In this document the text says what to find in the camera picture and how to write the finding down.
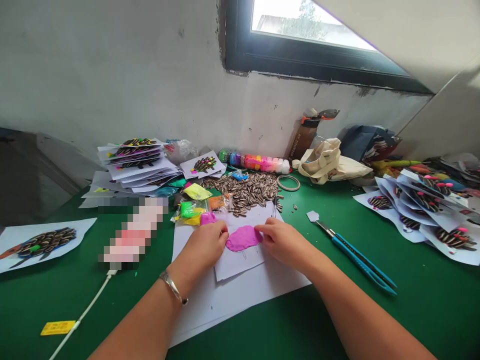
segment canvas bag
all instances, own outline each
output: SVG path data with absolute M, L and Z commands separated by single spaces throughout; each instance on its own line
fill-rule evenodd
M 305 151 L 298 172 L 310 178 L 312 183 L 323 185 L 327 181 L 362 177 L 373 171 L 349 157 L 341 156 L 340 143 L 339 139 L 331 138 Z

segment silver bangle bracelet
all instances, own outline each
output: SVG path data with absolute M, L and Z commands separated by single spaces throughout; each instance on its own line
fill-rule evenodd
M 184 299 L 184 298 L 180 295 L 177 287 L 175 286 L 175 283 L 174 283 L 173 280 L 170 278 L 170 275 L 169 275 L 168 272 L 166 272 L 166 271 L 162 272 L 162 273 L 160 274 L 159 278 L 162 279 L 164 282 L 166 282 L 166 284 L 167 284 L 167 285 L 170 287 L 170 289 L 173 291 L 173 294 L 175 295 L 175 297 L 176 297 L 178 300 L 180 300 L 182 306 L 187 305 L 187 303 L 189 302 L 189 299 L 188 299 L 188 298 Z

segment white cable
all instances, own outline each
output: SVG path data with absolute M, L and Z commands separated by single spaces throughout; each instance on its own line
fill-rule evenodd
M 90 305 L 88 305 L 88 307 L 85 309 L 85 311 L 83 312 L 83 314 L 78 318 L 78 320 L 76 321 L 75 325 L 73 325 L 73 327 L 70 329 L 70 331 L 68 332 L 68 334 L 65 336 L 65 338 L 62 340 L 62 342 L 60 343 L 60 345 L 58 345 L 58 347 L 56 348 L 55 352 L 53 353 L 53 355 L 50 357 L 49 360 L 54 360 L 55 357 L 58 355 L 58 353 L 60 352 L 60 350 L 64 347 L 65 343 L 67 342 L 67 340 L 70 338 L 70 336 L 72 335 L 72 333 L 80 326 L 80 322 L 82 321 L 82 319 L 85 317 L 85 315 L 87 315 L 87 313 L 89 312 L 89 310 L 92 308 L 92 306 L 95 304 L 95 302 L 97 301 L 97 299 L 99 298 L 100 294 L 102 293 L 102 291 L 105 289 L 105 286 L 107 285 L 107 283 L 109 282 L 109 280 L 112 278 L 113 275 L 115 275 L 117 273 L 117 270 L 109 270 L 107 273 L 106 273 L 106 279 L 105 279 L 105 282 L 103 283 L 103 285 L 101 286 L 100 290 L 96 293 L 95 297 L 93 298 L 93 300 L 91 301 Z

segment yellow sticker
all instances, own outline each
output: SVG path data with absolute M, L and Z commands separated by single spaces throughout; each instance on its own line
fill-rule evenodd
M 40 336 L 68 334 L 74 327 L 76 321 L 53 321 L 47 322 L 40 333 Z

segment green tabletop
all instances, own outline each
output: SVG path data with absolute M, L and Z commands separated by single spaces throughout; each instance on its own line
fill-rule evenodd
M 356 202 L 346 181 L 312 185 L 300 175 L 285 196 L 283 220 L 329 256 L 355 283 L 439 359 L 476 359 L 480 339 L 480 269 L 452 261 L 426 244 L 413 244 L 395 226 Z M 40 336 L 47 322 L 76 320 L 106 278 L 98 254 L 132 211 L 125 207 L 78 209 L 80 194 L 47 222 L 98 217 L 81 245 L 62 257 L 0 274 L 2 359 L 48 359 L 64 335 Z M 393 298 L 372 284 L 340 252 L 307 212 L 352 243 L 398 285 Z M 109 282 L 57 359 L 86 359 L 167 267 L 174 224 L 165 215 L 156 241 L 136 270 Z M 346 359 L 313 286 L 249 308 L 169 350 L 168 359 Z

